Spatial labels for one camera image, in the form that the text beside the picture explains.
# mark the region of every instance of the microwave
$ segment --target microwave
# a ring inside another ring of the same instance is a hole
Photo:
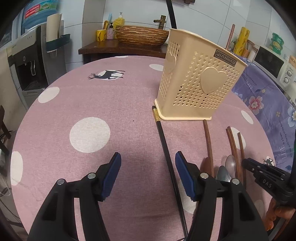
[[[265,46],[260,46],[253,63],[264,71],[284,92],[295,80],[296,69],[278,54]]]

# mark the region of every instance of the round table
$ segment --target round table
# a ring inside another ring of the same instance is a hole
[[[169,240],[184,237],[173,186],[151,107],[164,59],[120,56],[91,62],[65,74],[33,103],[18,129],[11,160],[13,197],[27,232],[55,184],[80,180],[119,152],[122,165],[111,195],[100,203],[110,240]],[[175,153],[200,166],[207,157],[202,121],[162,121],[190,229],[195,203],[185,195]],[[245,156],[263,162],[273,153],[266,134],[245,103],[230,92],[208,121],[214,166],[231,154],[225,129],[236,146],[241,132]],[[261,216],[270,195],[247,171],[247,191]],[[212,240],[217,240],[221,201]],[[75,200],[78,237],[83,235]]]

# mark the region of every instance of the silver bolt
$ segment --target silver bolt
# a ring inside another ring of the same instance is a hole
[[[209,177],[209,175],[207,173],[203,172],[200,174],[200,177],[203,179],[207,179]]]
[[[235,184],[235,185],[238,185],[239,184],[239,180],[236,179],[236,178],[234,178],[234,179],[232,179],[232,183]]]
[[[90,174],[87,175],[88,179],[94,179],[95,177],[96,177],[95,173],[90,173]]]
[[[57,180],[57,185],[62,185],[65,182],[64,179],[59,179]]]

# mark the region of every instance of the hand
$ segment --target hand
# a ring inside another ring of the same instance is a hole
[[[280,235],[280,233],[284,230],[284,228],[289,223],[294,212],[295,212],[295,209],[292,207],[277,207],[276,208],[276,200],[274,198],[272,198],[269,203],[268,210],[266,212],[266,217],[263,220],[266,231],[273,229],[274,221],[277,217],[284,218],[286,221],[283,224],[282,228],[279,230],[277,236]]]

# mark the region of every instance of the perforated basket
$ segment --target perforated basket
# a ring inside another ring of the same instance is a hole
[[[156,105],[164,120],[211,120],[247,65],[192,32],[171,29]]]

